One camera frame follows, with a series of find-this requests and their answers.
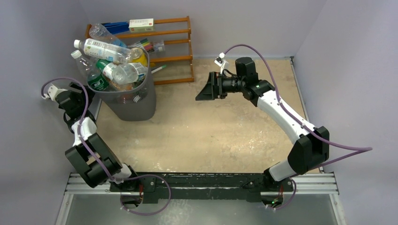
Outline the white and red box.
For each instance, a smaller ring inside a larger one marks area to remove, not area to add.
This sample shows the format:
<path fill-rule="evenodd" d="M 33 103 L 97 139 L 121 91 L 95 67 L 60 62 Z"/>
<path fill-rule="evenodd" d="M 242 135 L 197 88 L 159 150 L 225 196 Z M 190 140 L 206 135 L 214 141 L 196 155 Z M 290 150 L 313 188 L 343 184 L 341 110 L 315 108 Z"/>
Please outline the white and red box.
<path fill-rule="evenodd" d="M 154 19 L 133 19 L 129 21 L 129 31 L 131 33 L 141 33 L 155 31 Z"/>

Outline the wooden slatted shelf rack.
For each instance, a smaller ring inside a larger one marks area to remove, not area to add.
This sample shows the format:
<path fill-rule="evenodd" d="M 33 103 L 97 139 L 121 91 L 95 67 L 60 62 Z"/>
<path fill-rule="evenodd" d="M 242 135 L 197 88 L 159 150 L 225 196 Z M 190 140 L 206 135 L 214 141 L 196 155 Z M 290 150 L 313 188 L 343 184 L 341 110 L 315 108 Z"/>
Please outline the wooden slatted shelf rack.
<path fill-rule="evenodd" d="M 150 32 L 129 31 L 114 35 L 127 45 L 145 38 L 152 43 L 164 41 L 165 51 L 152 52 L 149 56 L 151 66 L 167 65 L 165 69 L 154 73 L 155 85 L 194 82 L 190 17 L 155 19 L 154 29 L 155 31 Z"/>

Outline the yellow bottle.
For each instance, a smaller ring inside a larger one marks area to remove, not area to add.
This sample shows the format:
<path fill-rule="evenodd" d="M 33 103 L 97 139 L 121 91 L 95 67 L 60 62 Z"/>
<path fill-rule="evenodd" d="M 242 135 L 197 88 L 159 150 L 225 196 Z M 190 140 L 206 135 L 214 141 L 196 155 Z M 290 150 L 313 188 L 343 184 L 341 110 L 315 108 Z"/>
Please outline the yellow bottle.
<path fill-rule="evenodd" d="M 132 63 L 141 63 L 144 67 L 148 67 L 148 60 L 145 51 L 142 48 L 131 48 Z"/>

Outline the crushed bottle blue white label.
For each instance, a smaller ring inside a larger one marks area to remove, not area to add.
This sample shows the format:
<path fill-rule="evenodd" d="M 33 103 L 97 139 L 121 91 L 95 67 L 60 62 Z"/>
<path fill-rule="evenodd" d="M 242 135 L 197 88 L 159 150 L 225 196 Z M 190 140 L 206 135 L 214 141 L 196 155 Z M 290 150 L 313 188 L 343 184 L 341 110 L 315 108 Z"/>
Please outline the crushed bottle blue white label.
<path fill-rule="evenodd" d="M 141 63 L 128 63 L 116 66 L 112 72 L 113 80 L 117 84 L 136 83 L 144 80 L 148 67 Z"/>

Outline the clear bottle white cap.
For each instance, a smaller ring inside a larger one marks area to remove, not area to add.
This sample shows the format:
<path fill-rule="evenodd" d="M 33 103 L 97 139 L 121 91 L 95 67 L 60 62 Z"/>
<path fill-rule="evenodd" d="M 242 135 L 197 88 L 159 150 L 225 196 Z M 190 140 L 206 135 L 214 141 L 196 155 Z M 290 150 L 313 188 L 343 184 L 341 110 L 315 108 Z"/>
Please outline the clear bottle white cap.
<path fill-rule="evenodd" d="M 74 40 L 73 46 L 84 54 L 98 59 L 107 60 L 117 64 L 127 64 L 133 61 L 131 49 L 109 44 L 92 38 Z"/>

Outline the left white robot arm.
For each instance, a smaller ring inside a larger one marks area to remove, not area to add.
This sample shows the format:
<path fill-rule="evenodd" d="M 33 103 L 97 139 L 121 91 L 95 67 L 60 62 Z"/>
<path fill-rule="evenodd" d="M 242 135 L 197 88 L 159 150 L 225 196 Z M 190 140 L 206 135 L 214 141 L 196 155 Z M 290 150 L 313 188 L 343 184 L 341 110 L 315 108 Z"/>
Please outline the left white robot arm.
<path fill-rule="evenodd" d="M 97 134 L 96 120 L 88 110 L 94 93 L 84 91 L 75 82 L 70 86 L 75 90 L 58 89 L 52 96 L 52 100 L 64 110 L 64 122 L 75 136 L 72 147 L 65 151 L 66 158 L 90 187 L 110 181 L 122 185 L 129 192 L 136 191 L 140 185 L 137 173 L 121 163 Z"/>

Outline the clear jar of clips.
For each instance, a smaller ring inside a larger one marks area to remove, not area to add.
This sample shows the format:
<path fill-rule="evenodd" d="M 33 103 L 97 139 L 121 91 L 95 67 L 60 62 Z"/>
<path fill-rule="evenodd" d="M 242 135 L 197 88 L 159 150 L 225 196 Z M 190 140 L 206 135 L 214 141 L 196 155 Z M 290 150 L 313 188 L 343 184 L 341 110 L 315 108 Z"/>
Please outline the clear jar of clips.
<path fill-rule="evenodd" d="M 158 41 L 158 42 L 153 42 L 153 49 L 155 50 L 155 52 L 159 53 L 159 52 L 164 52 L 165 51 L 165 44 L 164 41 Z"/>

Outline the pack of coloured markers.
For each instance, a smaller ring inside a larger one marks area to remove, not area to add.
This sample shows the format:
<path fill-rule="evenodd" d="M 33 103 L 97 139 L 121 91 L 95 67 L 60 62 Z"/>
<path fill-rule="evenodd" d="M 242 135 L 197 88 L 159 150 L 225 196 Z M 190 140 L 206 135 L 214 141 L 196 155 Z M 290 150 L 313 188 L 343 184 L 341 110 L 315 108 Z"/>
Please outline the pack of coloured markers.
<path fill-rule="evenodd" d="M 155 52 L 154 46 L 152 42 L 150 42 L 147 38 L 142 39 L 140 41 L 137 41 L 131 45 L 128 46 L 130 49 L 131 48 L 143 48 L 146 50 L 148 53 L 153 53 Z"/>

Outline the grey mesh waste bin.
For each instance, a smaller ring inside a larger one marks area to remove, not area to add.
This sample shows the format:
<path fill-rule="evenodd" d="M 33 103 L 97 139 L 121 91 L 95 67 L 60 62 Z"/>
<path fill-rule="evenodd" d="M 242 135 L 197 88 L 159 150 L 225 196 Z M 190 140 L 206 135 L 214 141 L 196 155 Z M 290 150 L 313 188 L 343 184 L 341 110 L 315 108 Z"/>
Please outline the grey mesh waste bin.
<path fill-rule="evenodd" d="M 95 93 L 118 118 L 124 121 L 144 121 L 153 117 L 156 94 L 149 67 L 144 80 L 140 82 L 120 85 L 114 80 L 106 77 L 105 79 L 109 82 L 111 90 Z"/>

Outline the bottle green cap green label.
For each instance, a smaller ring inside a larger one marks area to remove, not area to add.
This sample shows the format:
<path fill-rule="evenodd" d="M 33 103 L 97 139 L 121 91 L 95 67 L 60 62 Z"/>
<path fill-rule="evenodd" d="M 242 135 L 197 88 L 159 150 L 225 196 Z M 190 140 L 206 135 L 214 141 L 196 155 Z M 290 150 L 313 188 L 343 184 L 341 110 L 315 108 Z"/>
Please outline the bottle green cap green label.
<path fill-rule="evenodd" d="M 118 66 L 117 64 L 107 60 L 97 59 L 95 65 L 106 78 L 111 81 L 114 79 L 112 73 L 114 69 Z"/>

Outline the clear bottle blue label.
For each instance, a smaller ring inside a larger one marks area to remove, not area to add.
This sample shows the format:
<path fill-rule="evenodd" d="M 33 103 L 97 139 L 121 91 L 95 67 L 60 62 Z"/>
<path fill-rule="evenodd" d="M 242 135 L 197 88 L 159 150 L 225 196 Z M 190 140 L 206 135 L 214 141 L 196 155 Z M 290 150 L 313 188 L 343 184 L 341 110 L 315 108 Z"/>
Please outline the clear bottle blue label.
<path fill-rule="evenodd" d="M 123 41 L 109 32 L 101 23 L 92 25 L 89 29 L 89 35 L 92 39 L 127 48 L 127 45 Z"/>

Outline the blue stapler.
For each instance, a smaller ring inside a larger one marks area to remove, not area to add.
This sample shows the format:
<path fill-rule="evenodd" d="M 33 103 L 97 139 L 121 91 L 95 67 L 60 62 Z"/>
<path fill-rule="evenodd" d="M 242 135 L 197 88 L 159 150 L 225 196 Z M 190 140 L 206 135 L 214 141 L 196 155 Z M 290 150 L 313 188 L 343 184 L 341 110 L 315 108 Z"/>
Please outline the blue stapler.
<path fill-rule="evenodd" d="M 130 31 L 128 22 L 108 22 L 108 23 L 102 23 L 102 25 L 111 34 L 119 34 Z"/>

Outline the green and white marker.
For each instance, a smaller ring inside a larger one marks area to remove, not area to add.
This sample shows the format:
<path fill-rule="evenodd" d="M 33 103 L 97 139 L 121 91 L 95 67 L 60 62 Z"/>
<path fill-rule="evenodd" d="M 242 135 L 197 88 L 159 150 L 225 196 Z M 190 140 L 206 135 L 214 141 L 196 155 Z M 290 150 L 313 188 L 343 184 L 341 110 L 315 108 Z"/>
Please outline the green and white marker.
<path fill-rule="evenodd" d="M 166 67 L 167 67 L 167 65 L 163 65 L 163 66 L 157 67 L 157 68 L 153 69 L 153 70 L 151 71 L 151 73 L 154 74 L 154 73 L 156 73 L 156 72 L 159 72 L 159 71 L 162 70 L 162 69 L 165 69 Z"/>

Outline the clear bottle green label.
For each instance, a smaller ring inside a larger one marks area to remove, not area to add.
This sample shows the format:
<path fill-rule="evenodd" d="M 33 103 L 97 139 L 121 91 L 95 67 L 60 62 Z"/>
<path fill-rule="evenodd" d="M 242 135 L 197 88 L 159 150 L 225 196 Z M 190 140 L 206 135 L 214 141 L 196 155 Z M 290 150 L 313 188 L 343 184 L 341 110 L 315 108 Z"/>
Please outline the clear bottle green label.
<path fill-rule="evenodd" d="M 79 72 L 86 79 L 89 87 L 95 91 L 110 90 L 109 82 L 91 60 L 83 56 L 79 50 L 73 51 L 70 55 L 76 61 Z"/>

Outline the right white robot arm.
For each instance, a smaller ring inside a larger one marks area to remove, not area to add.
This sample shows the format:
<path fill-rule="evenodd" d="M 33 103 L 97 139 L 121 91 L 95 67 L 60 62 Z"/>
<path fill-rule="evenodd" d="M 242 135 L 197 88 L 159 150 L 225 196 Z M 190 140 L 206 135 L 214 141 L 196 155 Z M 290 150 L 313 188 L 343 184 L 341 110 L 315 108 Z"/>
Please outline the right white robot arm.
<path fill-rule="evenodd" d="M 276 88 L 258 77 L 250 57 L 235 61 L 236 73 L 226 76 L 227 61 L 215 59 L 219 72 L 210 72 L 206 85 L 196 96 L 197 101 L 224 99 L 228 93 L 240 92 L 255 107 L 267 113 L 286 133 L 293 144 L 287 159 L 264 171 L 263 184 L 270 191 L 281 186 L 282 180 L 320 166 L 329 158 L 329 139 L 325 127 L 316 127 L 296 113 L 276 92 Z"/>

